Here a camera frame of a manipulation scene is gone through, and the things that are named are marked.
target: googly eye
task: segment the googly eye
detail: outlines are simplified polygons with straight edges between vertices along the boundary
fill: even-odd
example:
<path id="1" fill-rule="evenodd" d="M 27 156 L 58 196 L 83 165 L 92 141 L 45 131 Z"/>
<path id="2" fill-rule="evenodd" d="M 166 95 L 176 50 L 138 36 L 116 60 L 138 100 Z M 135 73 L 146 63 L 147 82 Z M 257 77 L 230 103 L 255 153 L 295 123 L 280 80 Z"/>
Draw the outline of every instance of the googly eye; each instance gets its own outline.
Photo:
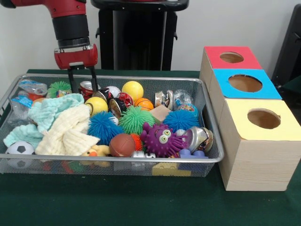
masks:
<path id="1" fill-rule="evenodd" d="M 167 138 L 170 138 L 171 132 L 166 129 L 166 130 L 163 131 L 163 135 L 165 135 Z"/>
<path id="2" fill-rule="evenodd" d="M 165 136 L 165 135 L 161 135 L 159 137 L 159 142 L 162 143 L 162 144 L 166 144 L 168 141 L 168 138 Z"/>

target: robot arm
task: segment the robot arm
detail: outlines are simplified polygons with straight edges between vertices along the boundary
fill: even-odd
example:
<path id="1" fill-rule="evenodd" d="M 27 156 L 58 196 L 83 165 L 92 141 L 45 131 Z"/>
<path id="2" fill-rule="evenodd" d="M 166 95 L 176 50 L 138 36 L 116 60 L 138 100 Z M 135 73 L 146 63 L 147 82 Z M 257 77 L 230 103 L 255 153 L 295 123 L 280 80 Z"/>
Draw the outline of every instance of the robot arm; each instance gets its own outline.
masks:
<path id="1" fill-rule="evenodd" d="M 55 61 L 60 69 L 68 69 L 73 92 L 78 88 L 73 79 L 73 70 L 89 68 L 92 74 L 92 87 L 97 91 L 94 66 L 97 64 L 96 45 L 90 45 L 86 16 L 87 0 L 0 0 L 7 8 L 45 5 L 52 17 L 58 49 Z"/>

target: table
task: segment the table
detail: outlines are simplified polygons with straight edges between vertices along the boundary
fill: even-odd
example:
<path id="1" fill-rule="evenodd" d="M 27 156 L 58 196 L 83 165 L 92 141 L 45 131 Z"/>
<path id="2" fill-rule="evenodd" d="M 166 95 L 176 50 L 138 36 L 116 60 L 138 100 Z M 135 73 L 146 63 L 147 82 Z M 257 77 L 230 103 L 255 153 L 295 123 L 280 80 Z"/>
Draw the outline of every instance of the table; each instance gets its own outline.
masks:
<path id="1" fill-rule="evenodd" d="M 198 73 L 97 71 L 194 78 Z M 0 217 L 2 225 L 22 226 L 301 225 L 301 164 L 286 192 L 226 192 L 217 164 L 206 178 L 3 174 Z"/>

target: yellow duck toy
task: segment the yellow duck toy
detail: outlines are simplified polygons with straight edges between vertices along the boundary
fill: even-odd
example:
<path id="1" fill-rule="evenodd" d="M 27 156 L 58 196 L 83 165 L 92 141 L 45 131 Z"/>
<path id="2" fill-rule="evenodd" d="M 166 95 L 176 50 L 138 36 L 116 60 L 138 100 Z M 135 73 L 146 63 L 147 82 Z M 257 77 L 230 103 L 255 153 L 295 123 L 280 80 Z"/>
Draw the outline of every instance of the yellow duck toy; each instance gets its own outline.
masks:
<path id="1" fill-rule="evenodd" d="M 87 157 L 105 157 L 110 154 L 109 146 L 107 145 L 94 145 L 91 147 L 90 150 L 83 153 L 81 156 L 87 156 Z M 110 162 L 108 161 L 80 161 L 80 163 L 84 166 L 87 165 L 96 165 L 101 167 L 109 167 Z"/>

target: spiky ball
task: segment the spiky ball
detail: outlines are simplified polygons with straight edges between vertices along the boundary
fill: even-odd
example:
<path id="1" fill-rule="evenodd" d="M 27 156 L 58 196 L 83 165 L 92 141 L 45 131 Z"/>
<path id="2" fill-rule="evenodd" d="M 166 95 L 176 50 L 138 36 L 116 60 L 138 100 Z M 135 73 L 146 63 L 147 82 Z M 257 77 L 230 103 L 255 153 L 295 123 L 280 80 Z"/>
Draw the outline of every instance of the spiky ball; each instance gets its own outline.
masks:
<path id="1" fill-rule="evenodd" d="M 50 85 L 48 89 L 48 97 L 56 98 L 59 91 L 66 91 L 67 94 L 71 93 L 71 86 L 65 81 L 56 81 Z"/>
<path id="2" fill-rule="evenodd" d="M 140 136 L 132 133 L 131 137 L 134 139 L 135 144 L 136 144 L 136 151 L 142 151 L 143 149 L 143 144 L 142 144 L 142 140 L 140 139 Z"/>
<path id="3" fill-rule="evenodd" d="M 163 124 L 168 125 L 174 131 L 178 129 L 188 130 L 193 126 L 200 127 L 194 114 L 186 110 L 170 112 L 164 119 Z"/>
<path id="4" fill-rule="evenodd" d="M 119 120 L 120 126 L 123 127 L 127 134 L 141 134 L 143 131 L 143 124 L 147 122 L 151 126 L 155 124 L 155 120 L 151 113 L 143 111 L 141 107 L 130 106 Z"/>
<path id="5" fill-rule="evenodd" d="M 186 136 L 177 136 L 173 129 L 163 124 L 151 127 L 147 122 L 144 123 L 140 138 L 145 143 L 147 152 L 154 153 L 157 157 L 177 156 L 180 150 L 188 146 L 183 141 Z"/>
<path id="6" fill-rule="evenodd" d="M 111 139 L 120 133 L 124 131 L 115 124 L 111 112 L 100 112 L 90 119 L 88 135 L 98 137 L 98 145 L 109 145 Z"/>

